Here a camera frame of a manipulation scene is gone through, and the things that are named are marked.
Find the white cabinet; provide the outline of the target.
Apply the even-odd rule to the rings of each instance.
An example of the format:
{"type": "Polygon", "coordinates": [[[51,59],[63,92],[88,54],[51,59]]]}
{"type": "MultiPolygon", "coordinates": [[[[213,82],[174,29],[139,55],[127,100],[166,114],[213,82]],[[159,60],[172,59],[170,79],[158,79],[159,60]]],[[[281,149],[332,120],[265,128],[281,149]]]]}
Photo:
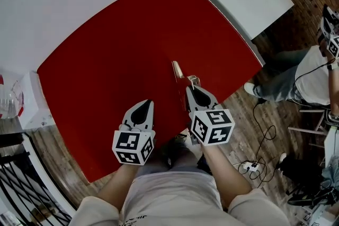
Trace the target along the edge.
{"type": "Polygon", "coordinates": [[[18,117],[22,129],[31,130],[55,125],[42,91],[39,75],[35,71],[28,72],[21,79],[20,87],[23,102],[18,117]]]}

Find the person's white t-shirt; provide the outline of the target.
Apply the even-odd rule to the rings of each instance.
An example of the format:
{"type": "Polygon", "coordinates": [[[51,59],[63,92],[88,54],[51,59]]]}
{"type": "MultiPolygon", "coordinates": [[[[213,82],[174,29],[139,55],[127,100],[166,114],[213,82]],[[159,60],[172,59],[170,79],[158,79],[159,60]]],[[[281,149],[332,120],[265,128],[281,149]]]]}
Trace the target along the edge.
{"type": "Polygon", "coordinates": [[[290,226],[260,189],[236,196],[223,211],[215,179],[168,171],[137,177],[122,211],[94,196],[83,199],[69,226],[290,226]]]}

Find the black metal railing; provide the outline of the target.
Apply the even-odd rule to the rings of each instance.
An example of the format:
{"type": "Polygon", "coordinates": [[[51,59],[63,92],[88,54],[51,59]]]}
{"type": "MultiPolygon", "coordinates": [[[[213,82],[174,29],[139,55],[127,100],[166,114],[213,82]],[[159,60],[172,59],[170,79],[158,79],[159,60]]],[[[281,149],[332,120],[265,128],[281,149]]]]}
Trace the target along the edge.
{"type": "Polygon", "coordinates": [[[0,135],[0,205],[23,226],[68,226],[75,214],[25,133],[0,135]]]}

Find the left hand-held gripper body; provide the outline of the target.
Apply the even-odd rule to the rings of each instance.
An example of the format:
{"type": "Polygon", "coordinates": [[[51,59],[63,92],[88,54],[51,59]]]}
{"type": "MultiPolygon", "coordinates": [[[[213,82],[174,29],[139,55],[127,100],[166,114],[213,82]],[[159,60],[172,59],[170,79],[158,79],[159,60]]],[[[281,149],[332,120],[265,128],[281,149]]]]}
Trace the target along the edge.
{"type": "Polygon", "coordinates": [[[154,150],[154,137],[152,125],[121,124],[114,132],[112,151],[119,163],[142,166],[154,150]]]}

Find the white desk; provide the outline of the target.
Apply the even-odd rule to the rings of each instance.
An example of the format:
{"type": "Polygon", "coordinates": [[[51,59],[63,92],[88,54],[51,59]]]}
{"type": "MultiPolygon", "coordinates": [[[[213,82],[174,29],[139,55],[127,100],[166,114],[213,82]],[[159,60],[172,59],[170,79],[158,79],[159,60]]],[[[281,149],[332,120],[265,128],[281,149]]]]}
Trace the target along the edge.
{"type": "Polygon", "coordinates": [[[324,140],[325,167],[333,156],[339,156],[339,128],[332,126],[324,140]]]}

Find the red table cover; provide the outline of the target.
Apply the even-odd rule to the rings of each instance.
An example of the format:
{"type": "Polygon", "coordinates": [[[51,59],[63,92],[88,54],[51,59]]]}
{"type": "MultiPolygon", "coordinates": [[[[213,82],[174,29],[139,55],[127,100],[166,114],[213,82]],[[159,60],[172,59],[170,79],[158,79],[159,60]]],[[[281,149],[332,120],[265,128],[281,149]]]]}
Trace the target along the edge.
{"type": "Polygon", "coordinates": [[[262,68],[209,0],[117,0],[38,68],[56,126],[89,182],[119,168],[114,131],[136,103],[154,102],[158,145],[186,128],[173,61],[220,102],[262,68]]]}

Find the person's left forearm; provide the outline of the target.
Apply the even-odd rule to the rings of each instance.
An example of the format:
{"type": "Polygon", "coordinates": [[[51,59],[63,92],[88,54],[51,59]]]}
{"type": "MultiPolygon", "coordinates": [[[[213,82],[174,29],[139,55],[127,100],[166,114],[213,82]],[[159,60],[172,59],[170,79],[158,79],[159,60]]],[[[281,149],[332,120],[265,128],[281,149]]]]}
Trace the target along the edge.
{"type": "Polygon", "coordinates": [[[121,211],[138,169],[138,165],[121,165],[113,177],[98,192],[96,197],[108,202],[116,207],[118,211],[121,211]]]}

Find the large metal binder clip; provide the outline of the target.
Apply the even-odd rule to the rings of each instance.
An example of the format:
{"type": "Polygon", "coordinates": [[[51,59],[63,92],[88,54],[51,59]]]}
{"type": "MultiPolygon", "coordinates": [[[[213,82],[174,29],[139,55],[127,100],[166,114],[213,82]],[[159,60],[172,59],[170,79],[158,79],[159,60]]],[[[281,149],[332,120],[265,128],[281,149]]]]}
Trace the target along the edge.
{"type": "Polygon", "coordinates": [[[184,111],[189,111],[188,98],[186,95],[186,88],[188,86],[201,86],[200,79],[195,76],[185,76],[182,72],[180,65],[177,61],[172,61],[172,66],[175,74],[175,79],[177,83],[177,89],[180,95],[182,107],[184,111]]]}

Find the clear plastic water bottle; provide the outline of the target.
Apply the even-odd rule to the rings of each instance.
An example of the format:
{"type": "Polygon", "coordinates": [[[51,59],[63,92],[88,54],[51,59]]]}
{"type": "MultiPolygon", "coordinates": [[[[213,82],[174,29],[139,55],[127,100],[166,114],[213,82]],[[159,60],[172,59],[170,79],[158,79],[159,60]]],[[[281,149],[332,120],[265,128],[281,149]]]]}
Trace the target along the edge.
{"type": "Polygon", "coordinates": [[[11,82],[0,74],[0,119],[12,119],[23,109],[23,92],[18,80],[11,82]]]}

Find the person's grey trousers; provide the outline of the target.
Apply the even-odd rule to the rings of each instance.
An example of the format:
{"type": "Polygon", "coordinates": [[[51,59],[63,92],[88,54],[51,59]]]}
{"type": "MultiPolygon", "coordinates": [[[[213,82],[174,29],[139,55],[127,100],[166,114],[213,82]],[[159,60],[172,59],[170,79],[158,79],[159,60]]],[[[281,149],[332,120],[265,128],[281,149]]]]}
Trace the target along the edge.
{"type": "Polygon", "coordinates": [[[208,165],[199,163],[199,159],[188,148],[186,138],[175,137],[159,149],[152,152],[147,162],[141,166],[136,177],[172,171],[196,172],[212,175],[208,165]]]}

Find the person's right forearm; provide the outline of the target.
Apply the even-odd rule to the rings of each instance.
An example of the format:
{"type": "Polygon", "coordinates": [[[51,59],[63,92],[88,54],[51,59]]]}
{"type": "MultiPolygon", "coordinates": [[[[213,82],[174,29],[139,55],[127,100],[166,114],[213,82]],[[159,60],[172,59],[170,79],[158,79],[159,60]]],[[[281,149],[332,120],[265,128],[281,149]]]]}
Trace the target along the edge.
{"type": "Polygon", "coordinates": [[[231,164],[217,145],[202,145],[201,149],[226,208],[229,208],[237,196],[246,195],[252,191],[251,184],[231,164]]]}

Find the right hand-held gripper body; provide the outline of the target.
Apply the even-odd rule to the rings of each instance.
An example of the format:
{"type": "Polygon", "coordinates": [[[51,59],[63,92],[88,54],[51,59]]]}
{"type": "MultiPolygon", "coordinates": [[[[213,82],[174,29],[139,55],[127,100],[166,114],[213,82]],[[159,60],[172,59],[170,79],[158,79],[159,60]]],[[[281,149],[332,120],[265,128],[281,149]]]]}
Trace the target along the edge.
{"type": "Polygon", "coordinates": [[[229,109],[216,104],[213,108],[194,107],[190,112],[190,132],[204,146],[227,143],[235,127],[229,109]]]}

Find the white power strip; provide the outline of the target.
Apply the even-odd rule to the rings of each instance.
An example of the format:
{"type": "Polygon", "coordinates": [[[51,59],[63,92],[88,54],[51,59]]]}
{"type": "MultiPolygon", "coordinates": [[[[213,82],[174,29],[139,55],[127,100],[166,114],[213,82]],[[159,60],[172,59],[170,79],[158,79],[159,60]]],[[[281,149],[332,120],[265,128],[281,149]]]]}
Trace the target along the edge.
{"type": "Polygon", "coordinates": [[[243,163],[243,168],[246,171],[256,172],[259,168],[259,163],[247,161],[243,163]]]}

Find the white wooden stool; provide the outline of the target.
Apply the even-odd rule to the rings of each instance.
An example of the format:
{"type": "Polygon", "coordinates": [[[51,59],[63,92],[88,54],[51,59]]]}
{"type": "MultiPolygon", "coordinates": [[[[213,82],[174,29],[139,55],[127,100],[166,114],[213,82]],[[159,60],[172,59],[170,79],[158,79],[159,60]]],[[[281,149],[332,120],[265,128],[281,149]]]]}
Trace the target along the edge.
{"type": "Polygon", "coordinates": [[[291,135],[299,135],[311,144],[322,144],[329,133],[328,109],[308,108],[299,110],[300,120],[287,128],[291,135]]]}

